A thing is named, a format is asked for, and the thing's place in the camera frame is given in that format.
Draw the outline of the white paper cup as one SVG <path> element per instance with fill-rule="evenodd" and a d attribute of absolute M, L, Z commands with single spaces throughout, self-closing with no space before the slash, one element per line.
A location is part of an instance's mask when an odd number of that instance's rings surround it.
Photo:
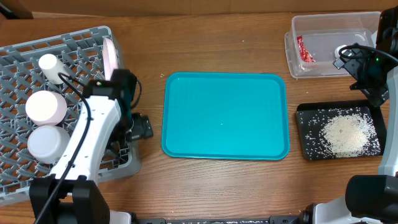
<path fill-rule="evenodd" d="M 45 54 L 39 58 L 39 67 L 43 71 L 46 79 L 54 85 L 63 83 L 59 77 L 59 73 L 67 74 L 68 72 L 63 67 L 63 62 L 53 54 Z"/>

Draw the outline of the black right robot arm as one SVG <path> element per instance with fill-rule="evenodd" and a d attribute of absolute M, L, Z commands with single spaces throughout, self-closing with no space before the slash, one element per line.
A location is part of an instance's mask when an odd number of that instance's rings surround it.
<path fill-rule="evenodd" d="M 313 203 L 295 223 L 397 222 L 397 9 L 383 11 L 374 47 L 341 46 L 334 66 L 363 100 L 303 103 L 295 112 L 302 155 L 310 161 L 380 157 L 374 175 L 354 175 L 345 193 Z"/>

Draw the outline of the grey small bowl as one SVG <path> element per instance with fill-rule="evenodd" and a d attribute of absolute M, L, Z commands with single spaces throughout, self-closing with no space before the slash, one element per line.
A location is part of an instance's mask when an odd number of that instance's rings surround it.
<path fill-rule="evenodd" d="M 57 162 L 66 150 L 70 135 L 58 126 L 40 126 L 31 132 L 27 148 L 32 156 L 44 164 Z"/>

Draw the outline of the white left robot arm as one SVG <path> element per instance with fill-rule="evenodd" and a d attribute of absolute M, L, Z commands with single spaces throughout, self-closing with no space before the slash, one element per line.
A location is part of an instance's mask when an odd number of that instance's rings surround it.
<path fill-rule="evenodd" d="M 148 116 L 132 112 L 141 86 L 130 70 L 115 69 L 109 80 L 91 80 L 77 92 L 83 106 L 65 152 L 29 188 L 36 223 L 137 223 L 133 213 L 110 210 L 97 181 L 110 139 L 130 146 L 154 135 Z"/>

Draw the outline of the white tissue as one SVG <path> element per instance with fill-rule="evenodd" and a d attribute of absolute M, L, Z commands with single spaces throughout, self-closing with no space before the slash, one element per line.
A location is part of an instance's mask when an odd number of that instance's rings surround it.
<path fill-rule="evenodd" d="M 335 57 L 336 57 L 336 58 L 341 58 L 342 55 L 345 55 L 345 56 L 348 56 L 348 55 L 349 55 L 349 52 L 348 52 L 346 49 L 344 49 L 344 47 L 346 47 L 346 45 L 338 46 L 338 47 L 335 49 Z"/>

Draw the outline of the white plate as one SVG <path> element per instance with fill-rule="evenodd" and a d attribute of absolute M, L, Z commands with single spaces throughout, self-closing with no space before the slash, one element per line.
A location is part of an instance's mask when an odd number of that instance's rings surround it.
<path fill-rule="evenodd" d="M 110 81 L 113 71 L 118 69 L 118 58 L 113 41 L 109 38 L 103 39 L 103 63 L 105 80 Z"/>

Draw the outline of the red snack wrapper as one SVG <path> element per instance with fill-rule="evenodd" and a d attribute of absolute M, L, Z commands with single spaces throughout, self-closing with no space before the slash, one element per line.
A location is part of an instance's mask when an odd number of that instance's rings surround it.
<path fill-rule="evenodd" d="M 297 37 L 298 51 L 303 62 L 316 62 L 311 53 L 305 48 L 303 37 Z"/>

